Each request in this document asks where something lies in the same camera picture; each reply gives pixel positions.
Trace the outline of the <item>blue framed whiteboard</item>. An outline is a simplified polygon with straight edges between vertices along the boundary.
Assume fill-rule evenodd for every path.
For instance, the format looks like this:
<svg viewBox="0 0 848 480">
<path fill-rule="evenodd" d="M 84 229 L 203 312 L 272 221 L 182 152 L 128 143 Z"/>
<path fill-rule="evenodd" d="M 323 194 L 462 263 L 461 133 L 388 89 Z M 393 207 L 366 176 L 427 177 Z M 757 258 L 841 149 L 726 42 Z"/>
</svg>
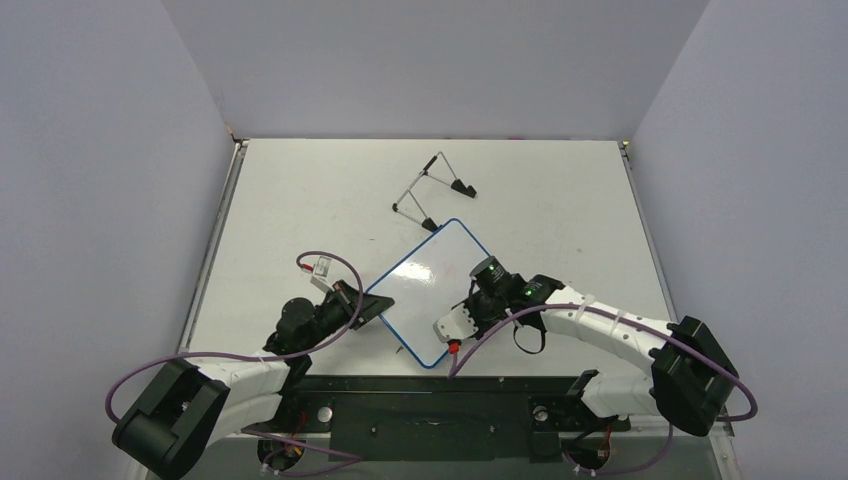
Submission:
<svg viewBox="0 0 848 480">
<path fill-rule="evenodd" d="M 465 223 L 451 218 L 366 290 L 394 300 L 379 318 L 422 368 L 448 354 L 435 323 L 467 298 L 471 270 L 489 256 Z"/>
</svg>

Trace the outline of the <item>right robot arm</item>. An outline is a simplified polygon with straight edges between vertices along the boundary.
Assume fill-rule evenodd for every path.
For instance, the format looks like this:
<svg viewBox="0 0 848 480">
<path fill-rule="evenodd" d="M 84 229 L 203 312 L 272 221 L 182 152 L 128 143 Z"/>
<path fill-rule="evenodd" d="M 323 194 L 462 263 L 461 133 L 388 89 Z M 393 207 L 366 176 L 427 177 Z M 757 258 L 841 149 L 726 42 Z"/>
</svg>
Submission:
<svg viewBox="0 0 848 480">
<path fill-rule="evenodd" d="M 482 344 L 512 325 L 537 330 L 542 341 L 550 334 L 576 339 L 640 370 L 638 376 L 583 373 L 563 402 L 566 418 L 578 427 L 598 419 L 659 416 L 703 437 L 742 387 L 717 338 L 697 318 L 669 322 L 628 313 L 558 279 L 510 273 L 493 256 L 475 266 L 470 278 L 466 298 L 434 323 L 450 354 L 467 339 Z"/>
</svg>

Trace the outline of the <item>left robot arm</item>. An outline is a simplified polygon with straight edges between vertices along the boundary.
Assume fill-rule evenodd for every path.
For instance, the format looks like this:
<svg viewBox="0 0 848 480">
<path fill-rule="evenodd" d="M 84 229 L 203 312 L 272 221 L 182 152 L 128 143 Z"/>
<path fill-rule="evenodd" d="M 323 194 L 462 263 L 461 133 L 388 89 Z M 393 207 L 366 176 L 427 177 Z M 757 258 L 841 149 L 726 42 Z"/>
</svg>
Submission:
<svg viewBox="0 0 848 480">
<path fill-rule="evenodd" d="M 260 356 L 193 363 L 163 361 L 161 369 L 118 419 L 111 441 L 161 479 L 181 479 L 218 440 L 254 424 L 291 427 L 298 402 L 283 393 L 312 365 L 309 350 L 332 335 L 357 330 L 394 305 L 339 280 L 314 304 L 287 301 Z"/>
</svg>

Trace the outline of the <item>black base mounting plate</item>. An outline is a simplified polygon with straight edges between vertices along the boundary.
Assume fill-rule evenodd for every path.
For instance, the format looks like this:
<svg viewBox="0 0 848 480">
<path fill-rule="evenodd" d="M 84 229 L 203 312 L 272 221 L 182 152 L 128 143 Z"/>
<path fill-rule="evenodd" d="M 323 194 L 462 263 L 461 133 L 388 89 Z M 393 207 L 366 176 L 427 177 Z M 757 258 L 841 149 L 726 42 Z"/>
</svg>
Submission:
<svg viewBox="0 0 848 480">
<path fill-rule="evenodd" d="M 578 377 L 306 376 L 263 433 L 328 440 L 366 461 L 555 461 L 576 437 L 626 432 L 570 391 Z"/>
</svg>

